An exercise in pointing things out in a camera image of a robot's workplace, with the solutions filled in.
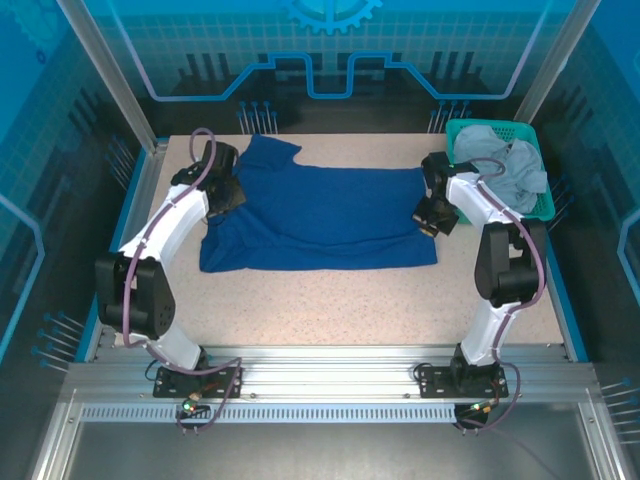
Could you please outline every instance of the black mounting plate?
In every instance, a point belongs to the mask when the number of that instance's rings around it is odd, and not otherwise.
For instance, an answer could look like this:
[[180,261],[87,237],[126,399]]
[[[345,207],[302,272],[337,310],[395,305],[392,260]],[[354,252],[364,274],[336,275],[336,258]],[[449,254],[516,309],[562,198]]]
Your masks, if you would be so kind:
[[[421,365],[416,370],[416,377],[420,386],[420,398],[494,398],[496,396],[496,390],[486,379],[467,382],[465,391],[460,392],[453,382],[451,369],[448,366]],[[498,369],[496,382],[498,397],[508,397],[509,389],[502,368]]]
[[[228,367],[210,375],[185,375],[168,368],[160,367],[153,387],[155,398],[187,398],[194,392],[202,392],[202,398],[223,398],[236,367]],[[229,398],[240,398],[242,390],[242,373],[240,368],[236,384]]]

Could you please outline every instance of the gear logo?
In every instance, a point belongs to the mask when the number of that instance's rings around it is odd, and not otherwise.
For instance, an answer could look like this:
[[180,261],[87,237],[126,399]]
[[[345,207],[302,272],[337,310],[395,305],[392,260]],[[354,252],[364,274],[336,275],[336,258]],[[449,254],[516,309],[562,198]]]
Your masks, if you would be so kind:
[[0,0],[0,11],[13,14],[23,33],[39,49],[56,38],[59,14],[55,0]]
[[297,20],[301,28],[333,35],[336,30],[347,33],[349,27],[360,28],[360,21],[372,18],[382,0],[283,0],[283,6],[289,20]]

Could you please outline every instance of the metal rod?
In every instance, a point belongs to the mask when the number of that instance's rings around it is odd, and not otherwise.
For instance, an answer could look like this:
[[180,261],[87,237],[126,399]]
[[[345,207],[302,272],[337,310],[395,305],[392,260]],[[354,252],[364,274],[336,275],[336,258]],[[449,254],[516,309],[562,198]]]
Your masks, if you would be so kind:
[[118,185],[120,185],[124,190],[127,189],[127,182],[122,178],[122,175],[118,173],[118,171],[112,166],[110,170],[111,176],[116,179]]
[[267,109],[267,121],[269,122],[269,133],[273,133],[273,127],[271,126],[271,114],[269,113],[269,106],[271,105],[271,103],[265,100],[264,102],[262,102],[262,104],[264,105],[264,108]]
[[63,328],[66,328],[67,330],[71,330],[73,333],[80,333],[82,334],[82,330],[77,330],[73,327],[70,327],[69,325],[67,325],[66,323],[62,323],[60,320],[56,320],[55,318],[53,318],[51,315],[49,315],[48,313],[45,313],[44,315],[44,321],[45,322],[53,322],[56,325],[60,325]]
[[442,122],[440,122],[440,126],[436,129],[436,133],[440,133],[440,131],[444,128],[444,124],[447,122],[447,113],[449,113],[447,110],[442,111]]
[[37,336],[38,336],[38,338],[48,338],[49,340],[53,340],[54,342],[57,342],[60,345],[64,345],[65,347],[73,348],[74,350],[77,348],[77,347],[71,345],[70,343],[67,343],[67,342],[65,342],[63,340],[60,340],[59,338],[52,337],[51,335],[46,333],[44,331],[44,329],[42,329],[42,328],[40,330],[38,330]]
[[609,408],[613,408],[613,407],[619,407],[621,405],[633,405],[634,407],[638,405],[638,397],[631,397],[629,400],[625,400],[623,402],[616,402],[616,403],[608,403],[607,407]]
[[616,427],[620,425],[631,425],[632,423],[640,423],[640,417],[636,418],[635,420],[623,420],[621,422],[613,422],[613,424]]
[[253,122],[253,112],[249,112],[247,115],[249,116],[250,120],[249,124],[251,125],[251,133],[258,133],[256,131],[256,124]]
[[610,415],[612,417],[616,417],[616,416],[619,416],[619,415],[628,415],[630,413],[640,413],[640,408],[635,408],[633,410],[625,410],[624,412],[613,412]]
[[451,109],[449,110],[449,117],[447,118],[447,122],[451,120],[451,115],[453,115],[453,109],[458,104],[457,100],[451,100]]
[[609,390],[611,388],[616,388],[616,387],[630,387],[630,386],[631,386],[631,379],[629,377],[624,377],[622,381],[619,383],[613,383],[611,385],[607,385],[606,387],[601,387],[600,391]]
[[127,172],[127,176],[129,178],[131,178],[131,175],[133,175],[133,166],[131,165],[131,163],[129,162],[129,159],[127,158],[126,155],[124,155],[119,148],[117,148],[114,145],[114,142],[112,141],[111,143],[109,143],[109,151],[111,152],[111,154],[115,157],[115,159],[118,161],[118,163],[120,165],[122,165],[122,167],[125,169],[125,171]]
[[267,116],[267,114],[262,111],[259,113],[260,113],[260,120],[262,121],[262,126],[264,127],[264,133],[269,133],[269,130],[267,130],[267,120],[264,118]]
[[80,339],[79,339],[79,338],[72,337],[71,335],[69,335],[69,334],[67,334],[67,333],[61,332],[61,331],[60,331],[60,329],[59,329],[58,327],[53,327],[53,328],[51,329],[51,332],[52,332],[54,335],[61,335],[61,336],[65,337],[65,338],[68,338],[69,340],[73,340],[74,342],[80,343]]
[[429,126],[427,127],[427,133],[431,133],[431,125],[433,124],[433,119],[436,116],[437,110],[431,110],[431,116],[429,117]]
[[440,112],[442,112],[442,107],[444,107],[447,102],[440,100],[438,103],[440,104],[440,107],[438,108],[438,113],[436,113],[436,126],[438,125],[438,122],[440,122]]
[[236,112],[236,117],[238,117],[238,121],[240,122],[240,130],[242,131],[242,134],[246,135],[247,133],[244,130],[244,123],[242,122],[242,112]]
[[62,310],[60,310],[58,312],[58,318],[59,319],[63,319],[64,318],[68,322],[71,322],[74,325],[77,325],[77,326],[79,326],[80,328],[82,328],[84,330],[84,325],[83,324],[81,324],[80,322],[76,322],[73,318],[69,318],[67,315],[64,314],[64,312]]
[[118,138],[117,135],[114,135],[113,139],[116,141],[116,144],[120,148],[120,151],[129,159],[132,165],[135,165],[136,159],[133,158],[133,155],[131,155],[131,152],[129,151],[127,146],[124,144],[124,140]]
[[547,226],[547,231],[550,232],[551,230],[556,228],[560,224],[560,222],[568,216],[569,216],[569,212],[563,212],[562,215],[560,215],[559,217],[557,215],[553,217],[553,220]]
[[555,197],[554,197],[553,201],[554,201],[554,202],[558,202],[558,201],[560,201],[560,200],[562,199],[562,197],[564,197],[564,195],[565,195],[565,194],[570,193],[570,192],[571,192],[571,189],[569,188],[569,185],[566,185],[566,186],[564,187],[564,189],[563,189],[560,193],[558,193],[557,195],[555,195]]
[[47,346],[45,347],[47,349],[47,352],[56,352],[56,353],[61,353],[62,355],[67,355],[71,358],[74,358],[75,355],[73,353],[67,352],[66,350],[62,350],[61,348],[56,348],[53,346],[53,343],[49,342],[47,343]]
[[31,355],[42,355],[43,357],[47,357],[47,358],[50,358],[52,360],[56,360],[58,362],[67,363],[67,364],[69,363],[66,360],[62,359],[62,358],[56,357],[55,355],[50,355],[48,353],[43,352],[38,347],[32,347],[31,348]]
[[68,373],[69,370],[67,370],[66,368],[62,368],[62,367],[58,367],[57,365],[51,365],[51,363],[47,362],[44,358],[42,360],[40,360],[40,366],[41,367],[49,367],[49,368],[53,368],[54,370],[59,370],[61,372],[64,373]]
[[575,3],[522,100],[514,116],[515,121],[533,121],[599,4],[600,0],[579,0]]
[[558,216],[558,215],[560,215],[562,212],[564,212],[567,208],[569,208],[569,205],[571,205],[574,201],[575,201],[575,197],[574,197],[573,195],[571,195],[571,196],[569,197],[569,200],[567,200],[567,203],[565,203],[565,204],[560,208],[560,210],[558,210],[558,211],[556,212],[556,215],[555,215],[555,216],[557,217],[557,216]]
[[253,112],[256,115],[256,122],[258,122],[258,130],[260,130],[260,115],[258,115],[258,102],[251,102],[251,106],[253,107]]
[[278,120],[276,120],[277,117],[278,117],[278,112],[271,112],[271,118],[273,119],[273,127],[274,127],[274,130],[276,131],[276,135],[278,135]]
[[612,393],[610,395],[605,395],[604,398],[619,397],[620,395],[627,395],[629,393],[635,393],[637,391],[640,391],[640,388],[632,388],[631,390],[624,390],[623,392]]
[[115,160],[110,160],[109,157],[107,157],[106,155],[105,155],[105,158],[107,159],[107,161],[111,165],[111,171],[114,173],[114,175],[117,174],[118,177],[120,178],[120,180],[122,180],[124,182],[124,184],[126,185],[129,182],[129,180],[128,180],[127,175],[122,170],[122,167],[118,166],[117,162]]
[[555,183],[555,185],[553,187],[551,187],[551,193],[555,192],[556,188],[558,188],[560,185],[562,185],[562,181],[566,178],[566,175],[563,173],[562,175],[560,175],[560,178],[558,178],[558,181]]
[[247,102],[240,102],[240,108],[242,108],[242,115],[244,116],[244,121],[247,124],[247,133],[249,133],[249,119],[247,118]]
[[86,5],[82,0],[58,0],[58,5],[140,145],[147,152],[155,153],[158,140],[153,129]]
[[460,118],[464,117],[464,111],[467,109],[468,106],[469,106],[469,100],[465,100],[464,102],[462,102],[462,111],[460,112]]

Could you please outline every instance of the blue t-shirt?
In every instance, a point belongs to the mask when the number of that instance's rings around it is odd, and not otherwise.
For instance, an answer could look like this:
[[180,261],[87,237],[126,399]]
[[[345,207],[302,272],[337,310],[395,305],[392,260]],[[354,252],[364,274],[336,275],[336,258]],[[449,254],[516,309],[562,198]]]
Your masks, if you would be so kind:
[[200,251],[203,272],[436,263],[433,239],[411,219],[425,193],[419,168],[301,166],[294,162],[300,150],[253,136],[236,167],[247,202],[224,221],[210,220]]

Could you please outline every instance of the metal frame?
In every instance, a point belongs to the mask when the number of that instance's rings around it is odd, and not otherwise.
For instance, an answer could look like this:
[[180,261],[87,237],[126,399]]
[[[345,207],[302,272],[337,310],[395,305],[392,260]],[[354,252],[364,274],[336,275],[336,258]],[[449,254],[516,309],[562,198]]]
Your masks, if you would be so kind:
[[153,129],[87,6],[82,0],[57,1],[140,145],[153,154],[158,143]]
[[[33,479],[64,478],[85,422],[172,423],[171,412],[179,402],[151,396],[152,384],[143,376],[150,357],[142,349],[113,348],[114,338],[112,331],[104,332],[95,362],[70,366]],[[241,356],[246,368],[241,398],[230,401],[225,423],[310,423],[309,416],[314,414],[309,412],[314,411],[347,414],[324,418],[320,413],[313,423],[383,423],[376,412],[384,411],[391,412],[387,420],[393,423],[442,422],[450,421],[454,403],[475,400],[420,399],[413,367],[419,362],[446,365],[453,346],[212,347],[207,351],[216,362]],[[600,478],[634,478],[593,366],[569,362],[565,354],[561,345],[503,349],[505,359],[521,369],[519,402],[577,404]],[[514,381],[510,372],[507,379]],[[437,415],[444,419],[434,418]]]
[[591,17],[595,13],[601,0],[576,0],[562,26],[562,30],[553,42],[547,57],[540,66],[536,78],[527,91],[514,120],[517,122],[531,123],[535,118],[542,102],[547,98],[551,87],[558,75],[564,70],[569,56],[578,44],[584,30],[589,25]]

